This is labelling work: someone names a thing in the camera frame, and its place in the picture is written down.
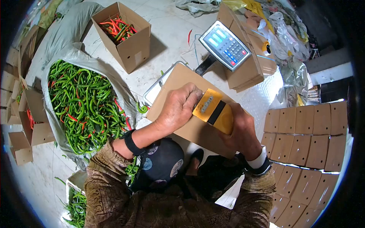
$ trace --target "digital scale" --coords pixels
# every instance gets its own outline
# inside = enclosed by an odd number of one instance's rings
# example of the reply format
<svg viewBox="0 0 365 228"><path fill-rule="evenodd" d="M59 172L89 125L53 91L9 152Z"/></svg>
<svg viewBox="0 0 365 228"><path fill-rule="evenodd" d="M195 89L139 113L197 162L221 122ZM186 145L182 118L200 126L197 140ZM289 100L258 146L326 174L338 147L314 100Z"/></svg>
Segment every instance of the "digital scale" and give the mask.
<svg viewBox="0 0 365 228"><path fill-rule="evenodd" d="M235 71L251 55L241 40L218 20L199 41L210 53L195 70L200 76L217 60L226 68Z"/></svg>
<svg viewBox="0 0 365 228"><path fill-rule="evenodd" d="M251 51L220 21L216 21L199 38L199 41L210 53L208 58L195 70L200 76L217 60L229 70L235 71L251 55ZM182 61L177 61L145 92L143 99L149 106L152 106L163 84L177 64L185 65Z"/></svg>

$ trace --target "bubble wrap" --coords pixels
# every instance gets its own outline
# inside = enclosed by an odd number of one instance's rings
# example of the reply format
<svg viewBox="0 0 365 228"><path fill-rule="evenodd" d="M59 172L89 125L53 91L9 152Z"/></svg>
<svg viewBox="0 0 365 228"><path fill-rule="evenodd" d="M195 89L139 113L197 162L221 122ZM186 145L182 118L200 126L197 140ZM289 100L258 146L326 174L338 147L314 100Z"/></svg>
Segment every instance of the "bubble wrap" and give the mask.
<svg viewBox="0 0 365 228"><path fill-rule="evenodd" d="M283 86L283 78L279 68L263 82L249 88L239 100L242 108L255 118L256 136L261 140L264 134L265 116L279 89Z"/></svg>

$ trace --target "white floor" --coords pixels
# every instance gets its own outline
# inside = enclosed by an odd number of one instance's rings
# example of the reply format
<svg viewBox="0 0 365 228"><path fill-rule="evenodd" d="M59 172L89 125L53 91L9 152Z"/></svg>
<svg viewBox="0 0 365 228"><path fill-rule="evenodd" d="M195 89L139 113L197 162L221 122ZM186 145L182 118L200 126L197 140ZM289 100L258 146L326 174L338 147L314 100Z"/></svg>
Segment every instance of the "white floor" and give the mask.
<svg viewBox="0 0 365 228"><path fill-rule="evenodd" d="M207 51L199 43L196 43L197 57L193 49L194 35L202 34L213 22L216 21L217 13L202 15L194 18L188 11L175 7L169 0L119 0L127 7L144 17L151 25L151 56L150 59L131 74L124 72L122 67L112 57L99 39L99 35L92 26L84 39L85 52L94 58L99 58L110 64L121 76L128 88L138 95L143 95L145 91L161 76L160 71L167 70L173 63L179 60L187 61L188 66L195 69L201 63L201 56ZM116 0L95 0L106 7ZM191 46L188 46L188 33L191 33ZM35 78L40 78L40 62L44 54L44 43L42 43L32 61L26 80L32 85ZM224 78L223 70L216 66L214 72L210 71L204 78L220 88L235 101L242 101L242 97L247 93L243 91L236 93L228 88ZM265 115L267 110L261 111L260 115ZM138 126L148 123L142 119ZM4 131L17 131L20 125L4 126ZM262 135L262 130L257 130L257 135ZM4 135L5 142L8 141L7 134ZM194 151L194 145L185 144L183 147L188 152ZM46 227L67 227L62 220L65 213L63 205L58 197L65 201L65 186L54 177L66 180L74 173L76 165L69 159L62 157L62 151L54 146L54 143L46 143L33 147L33 162L22 166L17 166L12 155L8 152L16 181L24 197L29 201L38 217Z"/></svg>

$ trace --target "black wristband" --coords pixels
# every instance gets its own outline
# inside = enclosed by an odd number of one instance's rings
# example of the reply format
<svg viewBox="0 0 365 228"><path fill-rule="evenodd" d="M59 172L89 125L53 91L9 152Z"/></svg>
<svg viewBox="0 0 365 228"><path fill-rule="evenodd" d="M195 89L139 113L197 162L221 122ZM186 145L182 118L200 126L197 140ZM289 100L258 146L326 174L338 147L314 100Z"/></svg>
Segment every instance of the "black wristband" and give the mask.
<svg viewBox="0 0 365 228"><path fill-rule="evenodd" d="M124 142L126 143L127 148L133 153L134 156L139 156L145 152L145 149L138 148L136 144L134 143L132 139L132 133L135 131L135 129L127 131L122 137L119 137L120 139L124 139Z"/></svg>

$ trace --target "left hand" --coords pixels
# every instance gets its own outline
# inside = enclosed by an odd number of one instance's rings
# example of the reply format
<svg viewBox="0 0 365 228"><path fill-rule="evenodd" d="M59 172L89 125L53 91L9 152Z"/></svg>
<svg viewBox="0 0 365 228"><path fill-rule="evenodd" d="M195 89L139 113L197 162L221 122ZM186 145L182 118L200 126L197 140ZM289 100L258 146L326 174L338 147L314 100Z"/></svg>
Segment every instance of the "left hand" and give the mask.
<svg viewBox="0 0 365 228"><path fill-rule="evenodd" d="M202 95L202 90L191 82L169 91L162 111L155 120L155 127L169 135L184 126Z"/></svg>

